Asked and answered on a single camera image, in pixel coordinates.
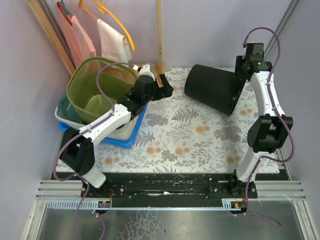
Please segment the large black plastic bin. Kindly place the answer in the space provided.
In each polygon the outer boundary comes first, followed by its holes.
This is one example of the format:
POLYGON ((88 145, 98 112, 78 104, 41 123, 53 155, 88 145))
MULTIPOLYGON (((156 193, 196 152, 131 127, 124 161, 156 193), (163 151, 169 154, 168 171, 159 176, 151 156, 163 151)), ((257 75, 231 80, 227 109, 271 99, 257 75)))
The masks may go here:
POLYGON ((245 83, 246 80, 238 78, 234 72, 196 64, 186 78, 184 93, 229 117, 245 83))

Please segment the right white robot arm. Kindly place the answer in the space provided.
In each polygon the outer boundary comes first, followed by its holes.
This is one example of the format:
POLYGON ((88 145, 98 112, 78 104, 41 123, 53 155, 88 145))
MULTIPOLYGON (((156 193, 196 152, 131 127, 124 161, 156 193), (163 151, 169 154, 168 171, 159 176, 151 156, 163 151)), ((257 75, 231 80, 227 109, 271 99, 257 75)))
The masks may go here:
POLYGON ((274 85, 273 65, 264 59, 264 44, 244 44, 245 54, 236 58, 236 77, 249 81, 258 107, 258 118, 248 130, 248 151, 233 171, 226 185, 229 195, 236 198, 253 191, 254 181, 263 159, 280 149, 293 126, 293 118, 282 110, 274 85))

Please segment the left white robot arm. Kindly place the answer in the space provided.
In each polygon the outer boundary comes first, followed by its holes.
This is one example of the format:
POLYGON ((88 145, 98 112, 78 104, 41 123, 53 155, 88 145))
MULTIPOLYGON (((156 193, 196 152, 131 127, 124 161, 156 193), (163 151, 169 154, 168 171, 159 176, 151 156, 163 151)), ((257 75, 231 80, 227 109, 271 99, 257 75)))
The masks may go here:
POLYGON ((100 188, 105 183, 106 176, 95 166, 94 148, 118 127, 141 114, 149 102, 172 96, 173 87, 166 76, 160 74, 159 77, 162 87, 152 76, 141 74, 129 93, 106 114, 84 127, 70 127, 65 131, 58 159, 86 183, 100 188))

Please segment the white plastic basin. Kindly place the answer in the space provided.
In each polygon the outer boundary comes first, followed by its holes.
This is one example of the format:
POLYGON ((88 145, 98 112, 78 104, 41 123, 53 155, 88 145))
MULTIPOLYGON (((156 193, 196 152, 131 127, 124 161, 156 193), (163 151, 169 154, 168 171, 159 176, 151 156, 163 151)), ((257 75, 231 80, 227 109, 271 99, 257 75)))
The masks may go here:
MULTIPOLYGON (((112 133, 110 133, 107 137, 107 139, 114 139, 118 141, 128 141, 131 136, 133 136, 133 133, 135 130, 138 130, 138 128, 141 125, 141 122, 144 118, 145 111, 143 111, 139 116, 137 116, 135 119, 131 120, 130 122, 126 123, 122 127, 114 130, 112 133)), ((64 119, 60 116, 58 107, 56 107, 54 116, 58 120, 58 128, 65 132, 69 127, 79 129, 84 127, 85 125, 82 123, 77 123, 71 120, 64 119)))

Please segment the floral table mat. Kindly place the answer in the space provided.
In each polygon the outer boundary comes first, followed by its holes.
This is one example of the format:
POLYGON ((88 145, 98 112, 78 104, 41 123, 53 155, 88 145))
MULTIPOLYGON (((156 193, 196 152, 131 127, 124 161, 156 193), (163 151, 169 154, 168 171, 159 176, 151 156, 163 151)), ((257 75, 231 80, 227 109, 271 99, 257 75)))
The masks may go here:
POLYGON ((133 146, 100 143, 95 164, 102 172, 231 173, 244 159, 247 134, 259 116, 253 88, 246 83, 230 116, 184 93, 189 68, 167 68, 170 98, 151 102, 133 146))

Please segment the white hanging towel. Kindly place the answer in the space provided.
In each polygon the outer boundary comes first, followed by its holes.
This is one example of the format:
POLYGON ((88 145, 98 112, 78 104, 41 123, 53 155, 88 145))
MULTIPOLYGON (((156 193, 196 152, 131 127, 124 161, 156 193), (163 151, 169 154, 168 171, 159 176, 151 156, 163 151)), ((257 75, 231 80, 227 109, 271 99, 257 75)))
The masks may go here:
POLYGON ((131 58, 130 47, 123 43, 124 35, 101 19, 97 20, 101 45, 101 56, 114 62, 128 63, 131 58))

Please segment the blue plastic tray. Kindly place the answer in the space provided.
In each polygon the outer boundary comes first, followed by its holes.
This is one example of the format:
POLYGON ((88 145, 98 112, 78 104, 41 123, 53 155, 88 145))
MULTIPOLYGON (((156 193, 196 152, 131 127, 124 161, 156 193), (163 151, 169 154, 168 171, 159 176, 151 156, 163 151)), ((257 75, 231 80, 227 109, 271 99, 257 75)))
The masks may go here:
POLYGON ((104 143, 104 144, 113 145, 113 146, 124 148, 124 149, 130 149, 133 146, 133 144, 134 144, 134 142, 135 142, 135 140, 137 138, 137 135, 138 135, 140 127, 138 128, 138 130, 135 130, 133 132, 133 135, 127 141, 120 141, 120 140, 115 140, 115 139, 106 139, 107 137, 105 137, 101 142, 104 143))

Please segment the pink hanging towel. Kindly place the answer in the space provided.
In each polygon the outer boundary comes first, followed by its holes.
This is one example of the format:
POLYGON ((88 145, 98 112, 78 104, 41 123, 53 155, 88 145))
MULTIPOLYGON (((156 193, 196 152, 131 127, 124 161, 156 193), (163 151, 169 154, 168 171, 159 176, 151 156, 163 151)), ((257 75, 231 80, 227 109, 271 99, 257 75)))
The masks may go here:
POLYGON ((56 3, 58 23, 77 69, 86 59, 96 56, 96 48, 77 17, 61 0, 56 3))

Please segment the orange clothes hanger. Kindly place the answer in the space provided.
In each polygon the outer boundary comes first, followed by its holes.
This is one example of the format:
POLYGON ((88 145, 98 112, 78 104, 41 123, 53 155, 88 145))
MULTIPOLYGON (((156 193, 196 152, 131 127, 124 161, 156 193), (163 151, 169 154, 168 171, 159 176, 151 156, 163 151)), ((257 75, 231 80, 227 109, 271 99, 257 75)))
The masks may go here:
MULTIPOLYGON (((101 14, 110 15, 112 17, 112 19, 121 27, 121 29, 124 31, 124 37, 122 38, 122 43, 125 44, 126 46, 130 46, 132 51, 135 51, 136 46, 135 46, 135 43, 132 39, 132 36, 130 35, 130 33, 128 32, 126 27, 123 25, 123 23, 108 8, 105 7, 104 1, 103 0, 91 0, 91 2, 96 4, 96 6, 101 14)), ((85 0, 79 0, 78 7, 82 8, 93 19, 95 19, 95 20, 98 19, 95 15, 93 15, 90 12, 89 7, 88 7, 85 0)))

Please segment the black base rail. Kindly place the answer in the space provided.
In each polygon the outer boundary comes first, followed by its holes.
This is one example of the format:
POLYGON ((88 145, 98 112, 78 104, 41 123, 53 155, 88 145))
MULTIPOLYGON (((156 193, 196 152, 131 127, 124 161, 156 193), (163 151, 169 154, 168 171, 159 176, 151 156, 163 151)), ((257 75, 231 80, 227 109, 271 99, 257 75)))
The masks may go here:
POLYGON ((293 182, 258 175, 250 183, 236 179, 235 173, 107 173, 101 187, 87 187, 83 180, 80 196, 98 199, 100 212, 119 210, 218 210, 243 213, 251 200, 271 201, 294 194, 293 182))

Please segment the wooden rack frame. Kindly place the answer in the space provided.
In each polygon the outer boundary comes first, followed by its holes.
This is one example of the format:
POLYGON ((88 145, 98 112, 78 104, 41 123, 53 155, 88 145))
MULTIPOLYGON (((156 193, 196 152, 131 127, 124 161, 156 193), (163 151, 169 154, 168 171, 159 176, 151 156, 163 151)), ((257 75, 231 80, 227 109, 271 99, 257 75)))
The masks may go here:
MULTIPOLYGON (((32 10, 37 21, 41 25, 42 29, 49 38, 52 46, 56 50, 67 72, 72 75, 76 68, 72 60, 71 53, 67 46, 67 43, 61 33, 53 14, 51 13, 49 6, 44 0, 28 0, 30 9, 32 10)), ((162 7, 161 1, 156 1, 156 16, 157 16, 157 37, 158 37, 158 63, 154 63, 153 74, 156 77, 165 73, 165 64, 163 62, 162 54, 162 7)))

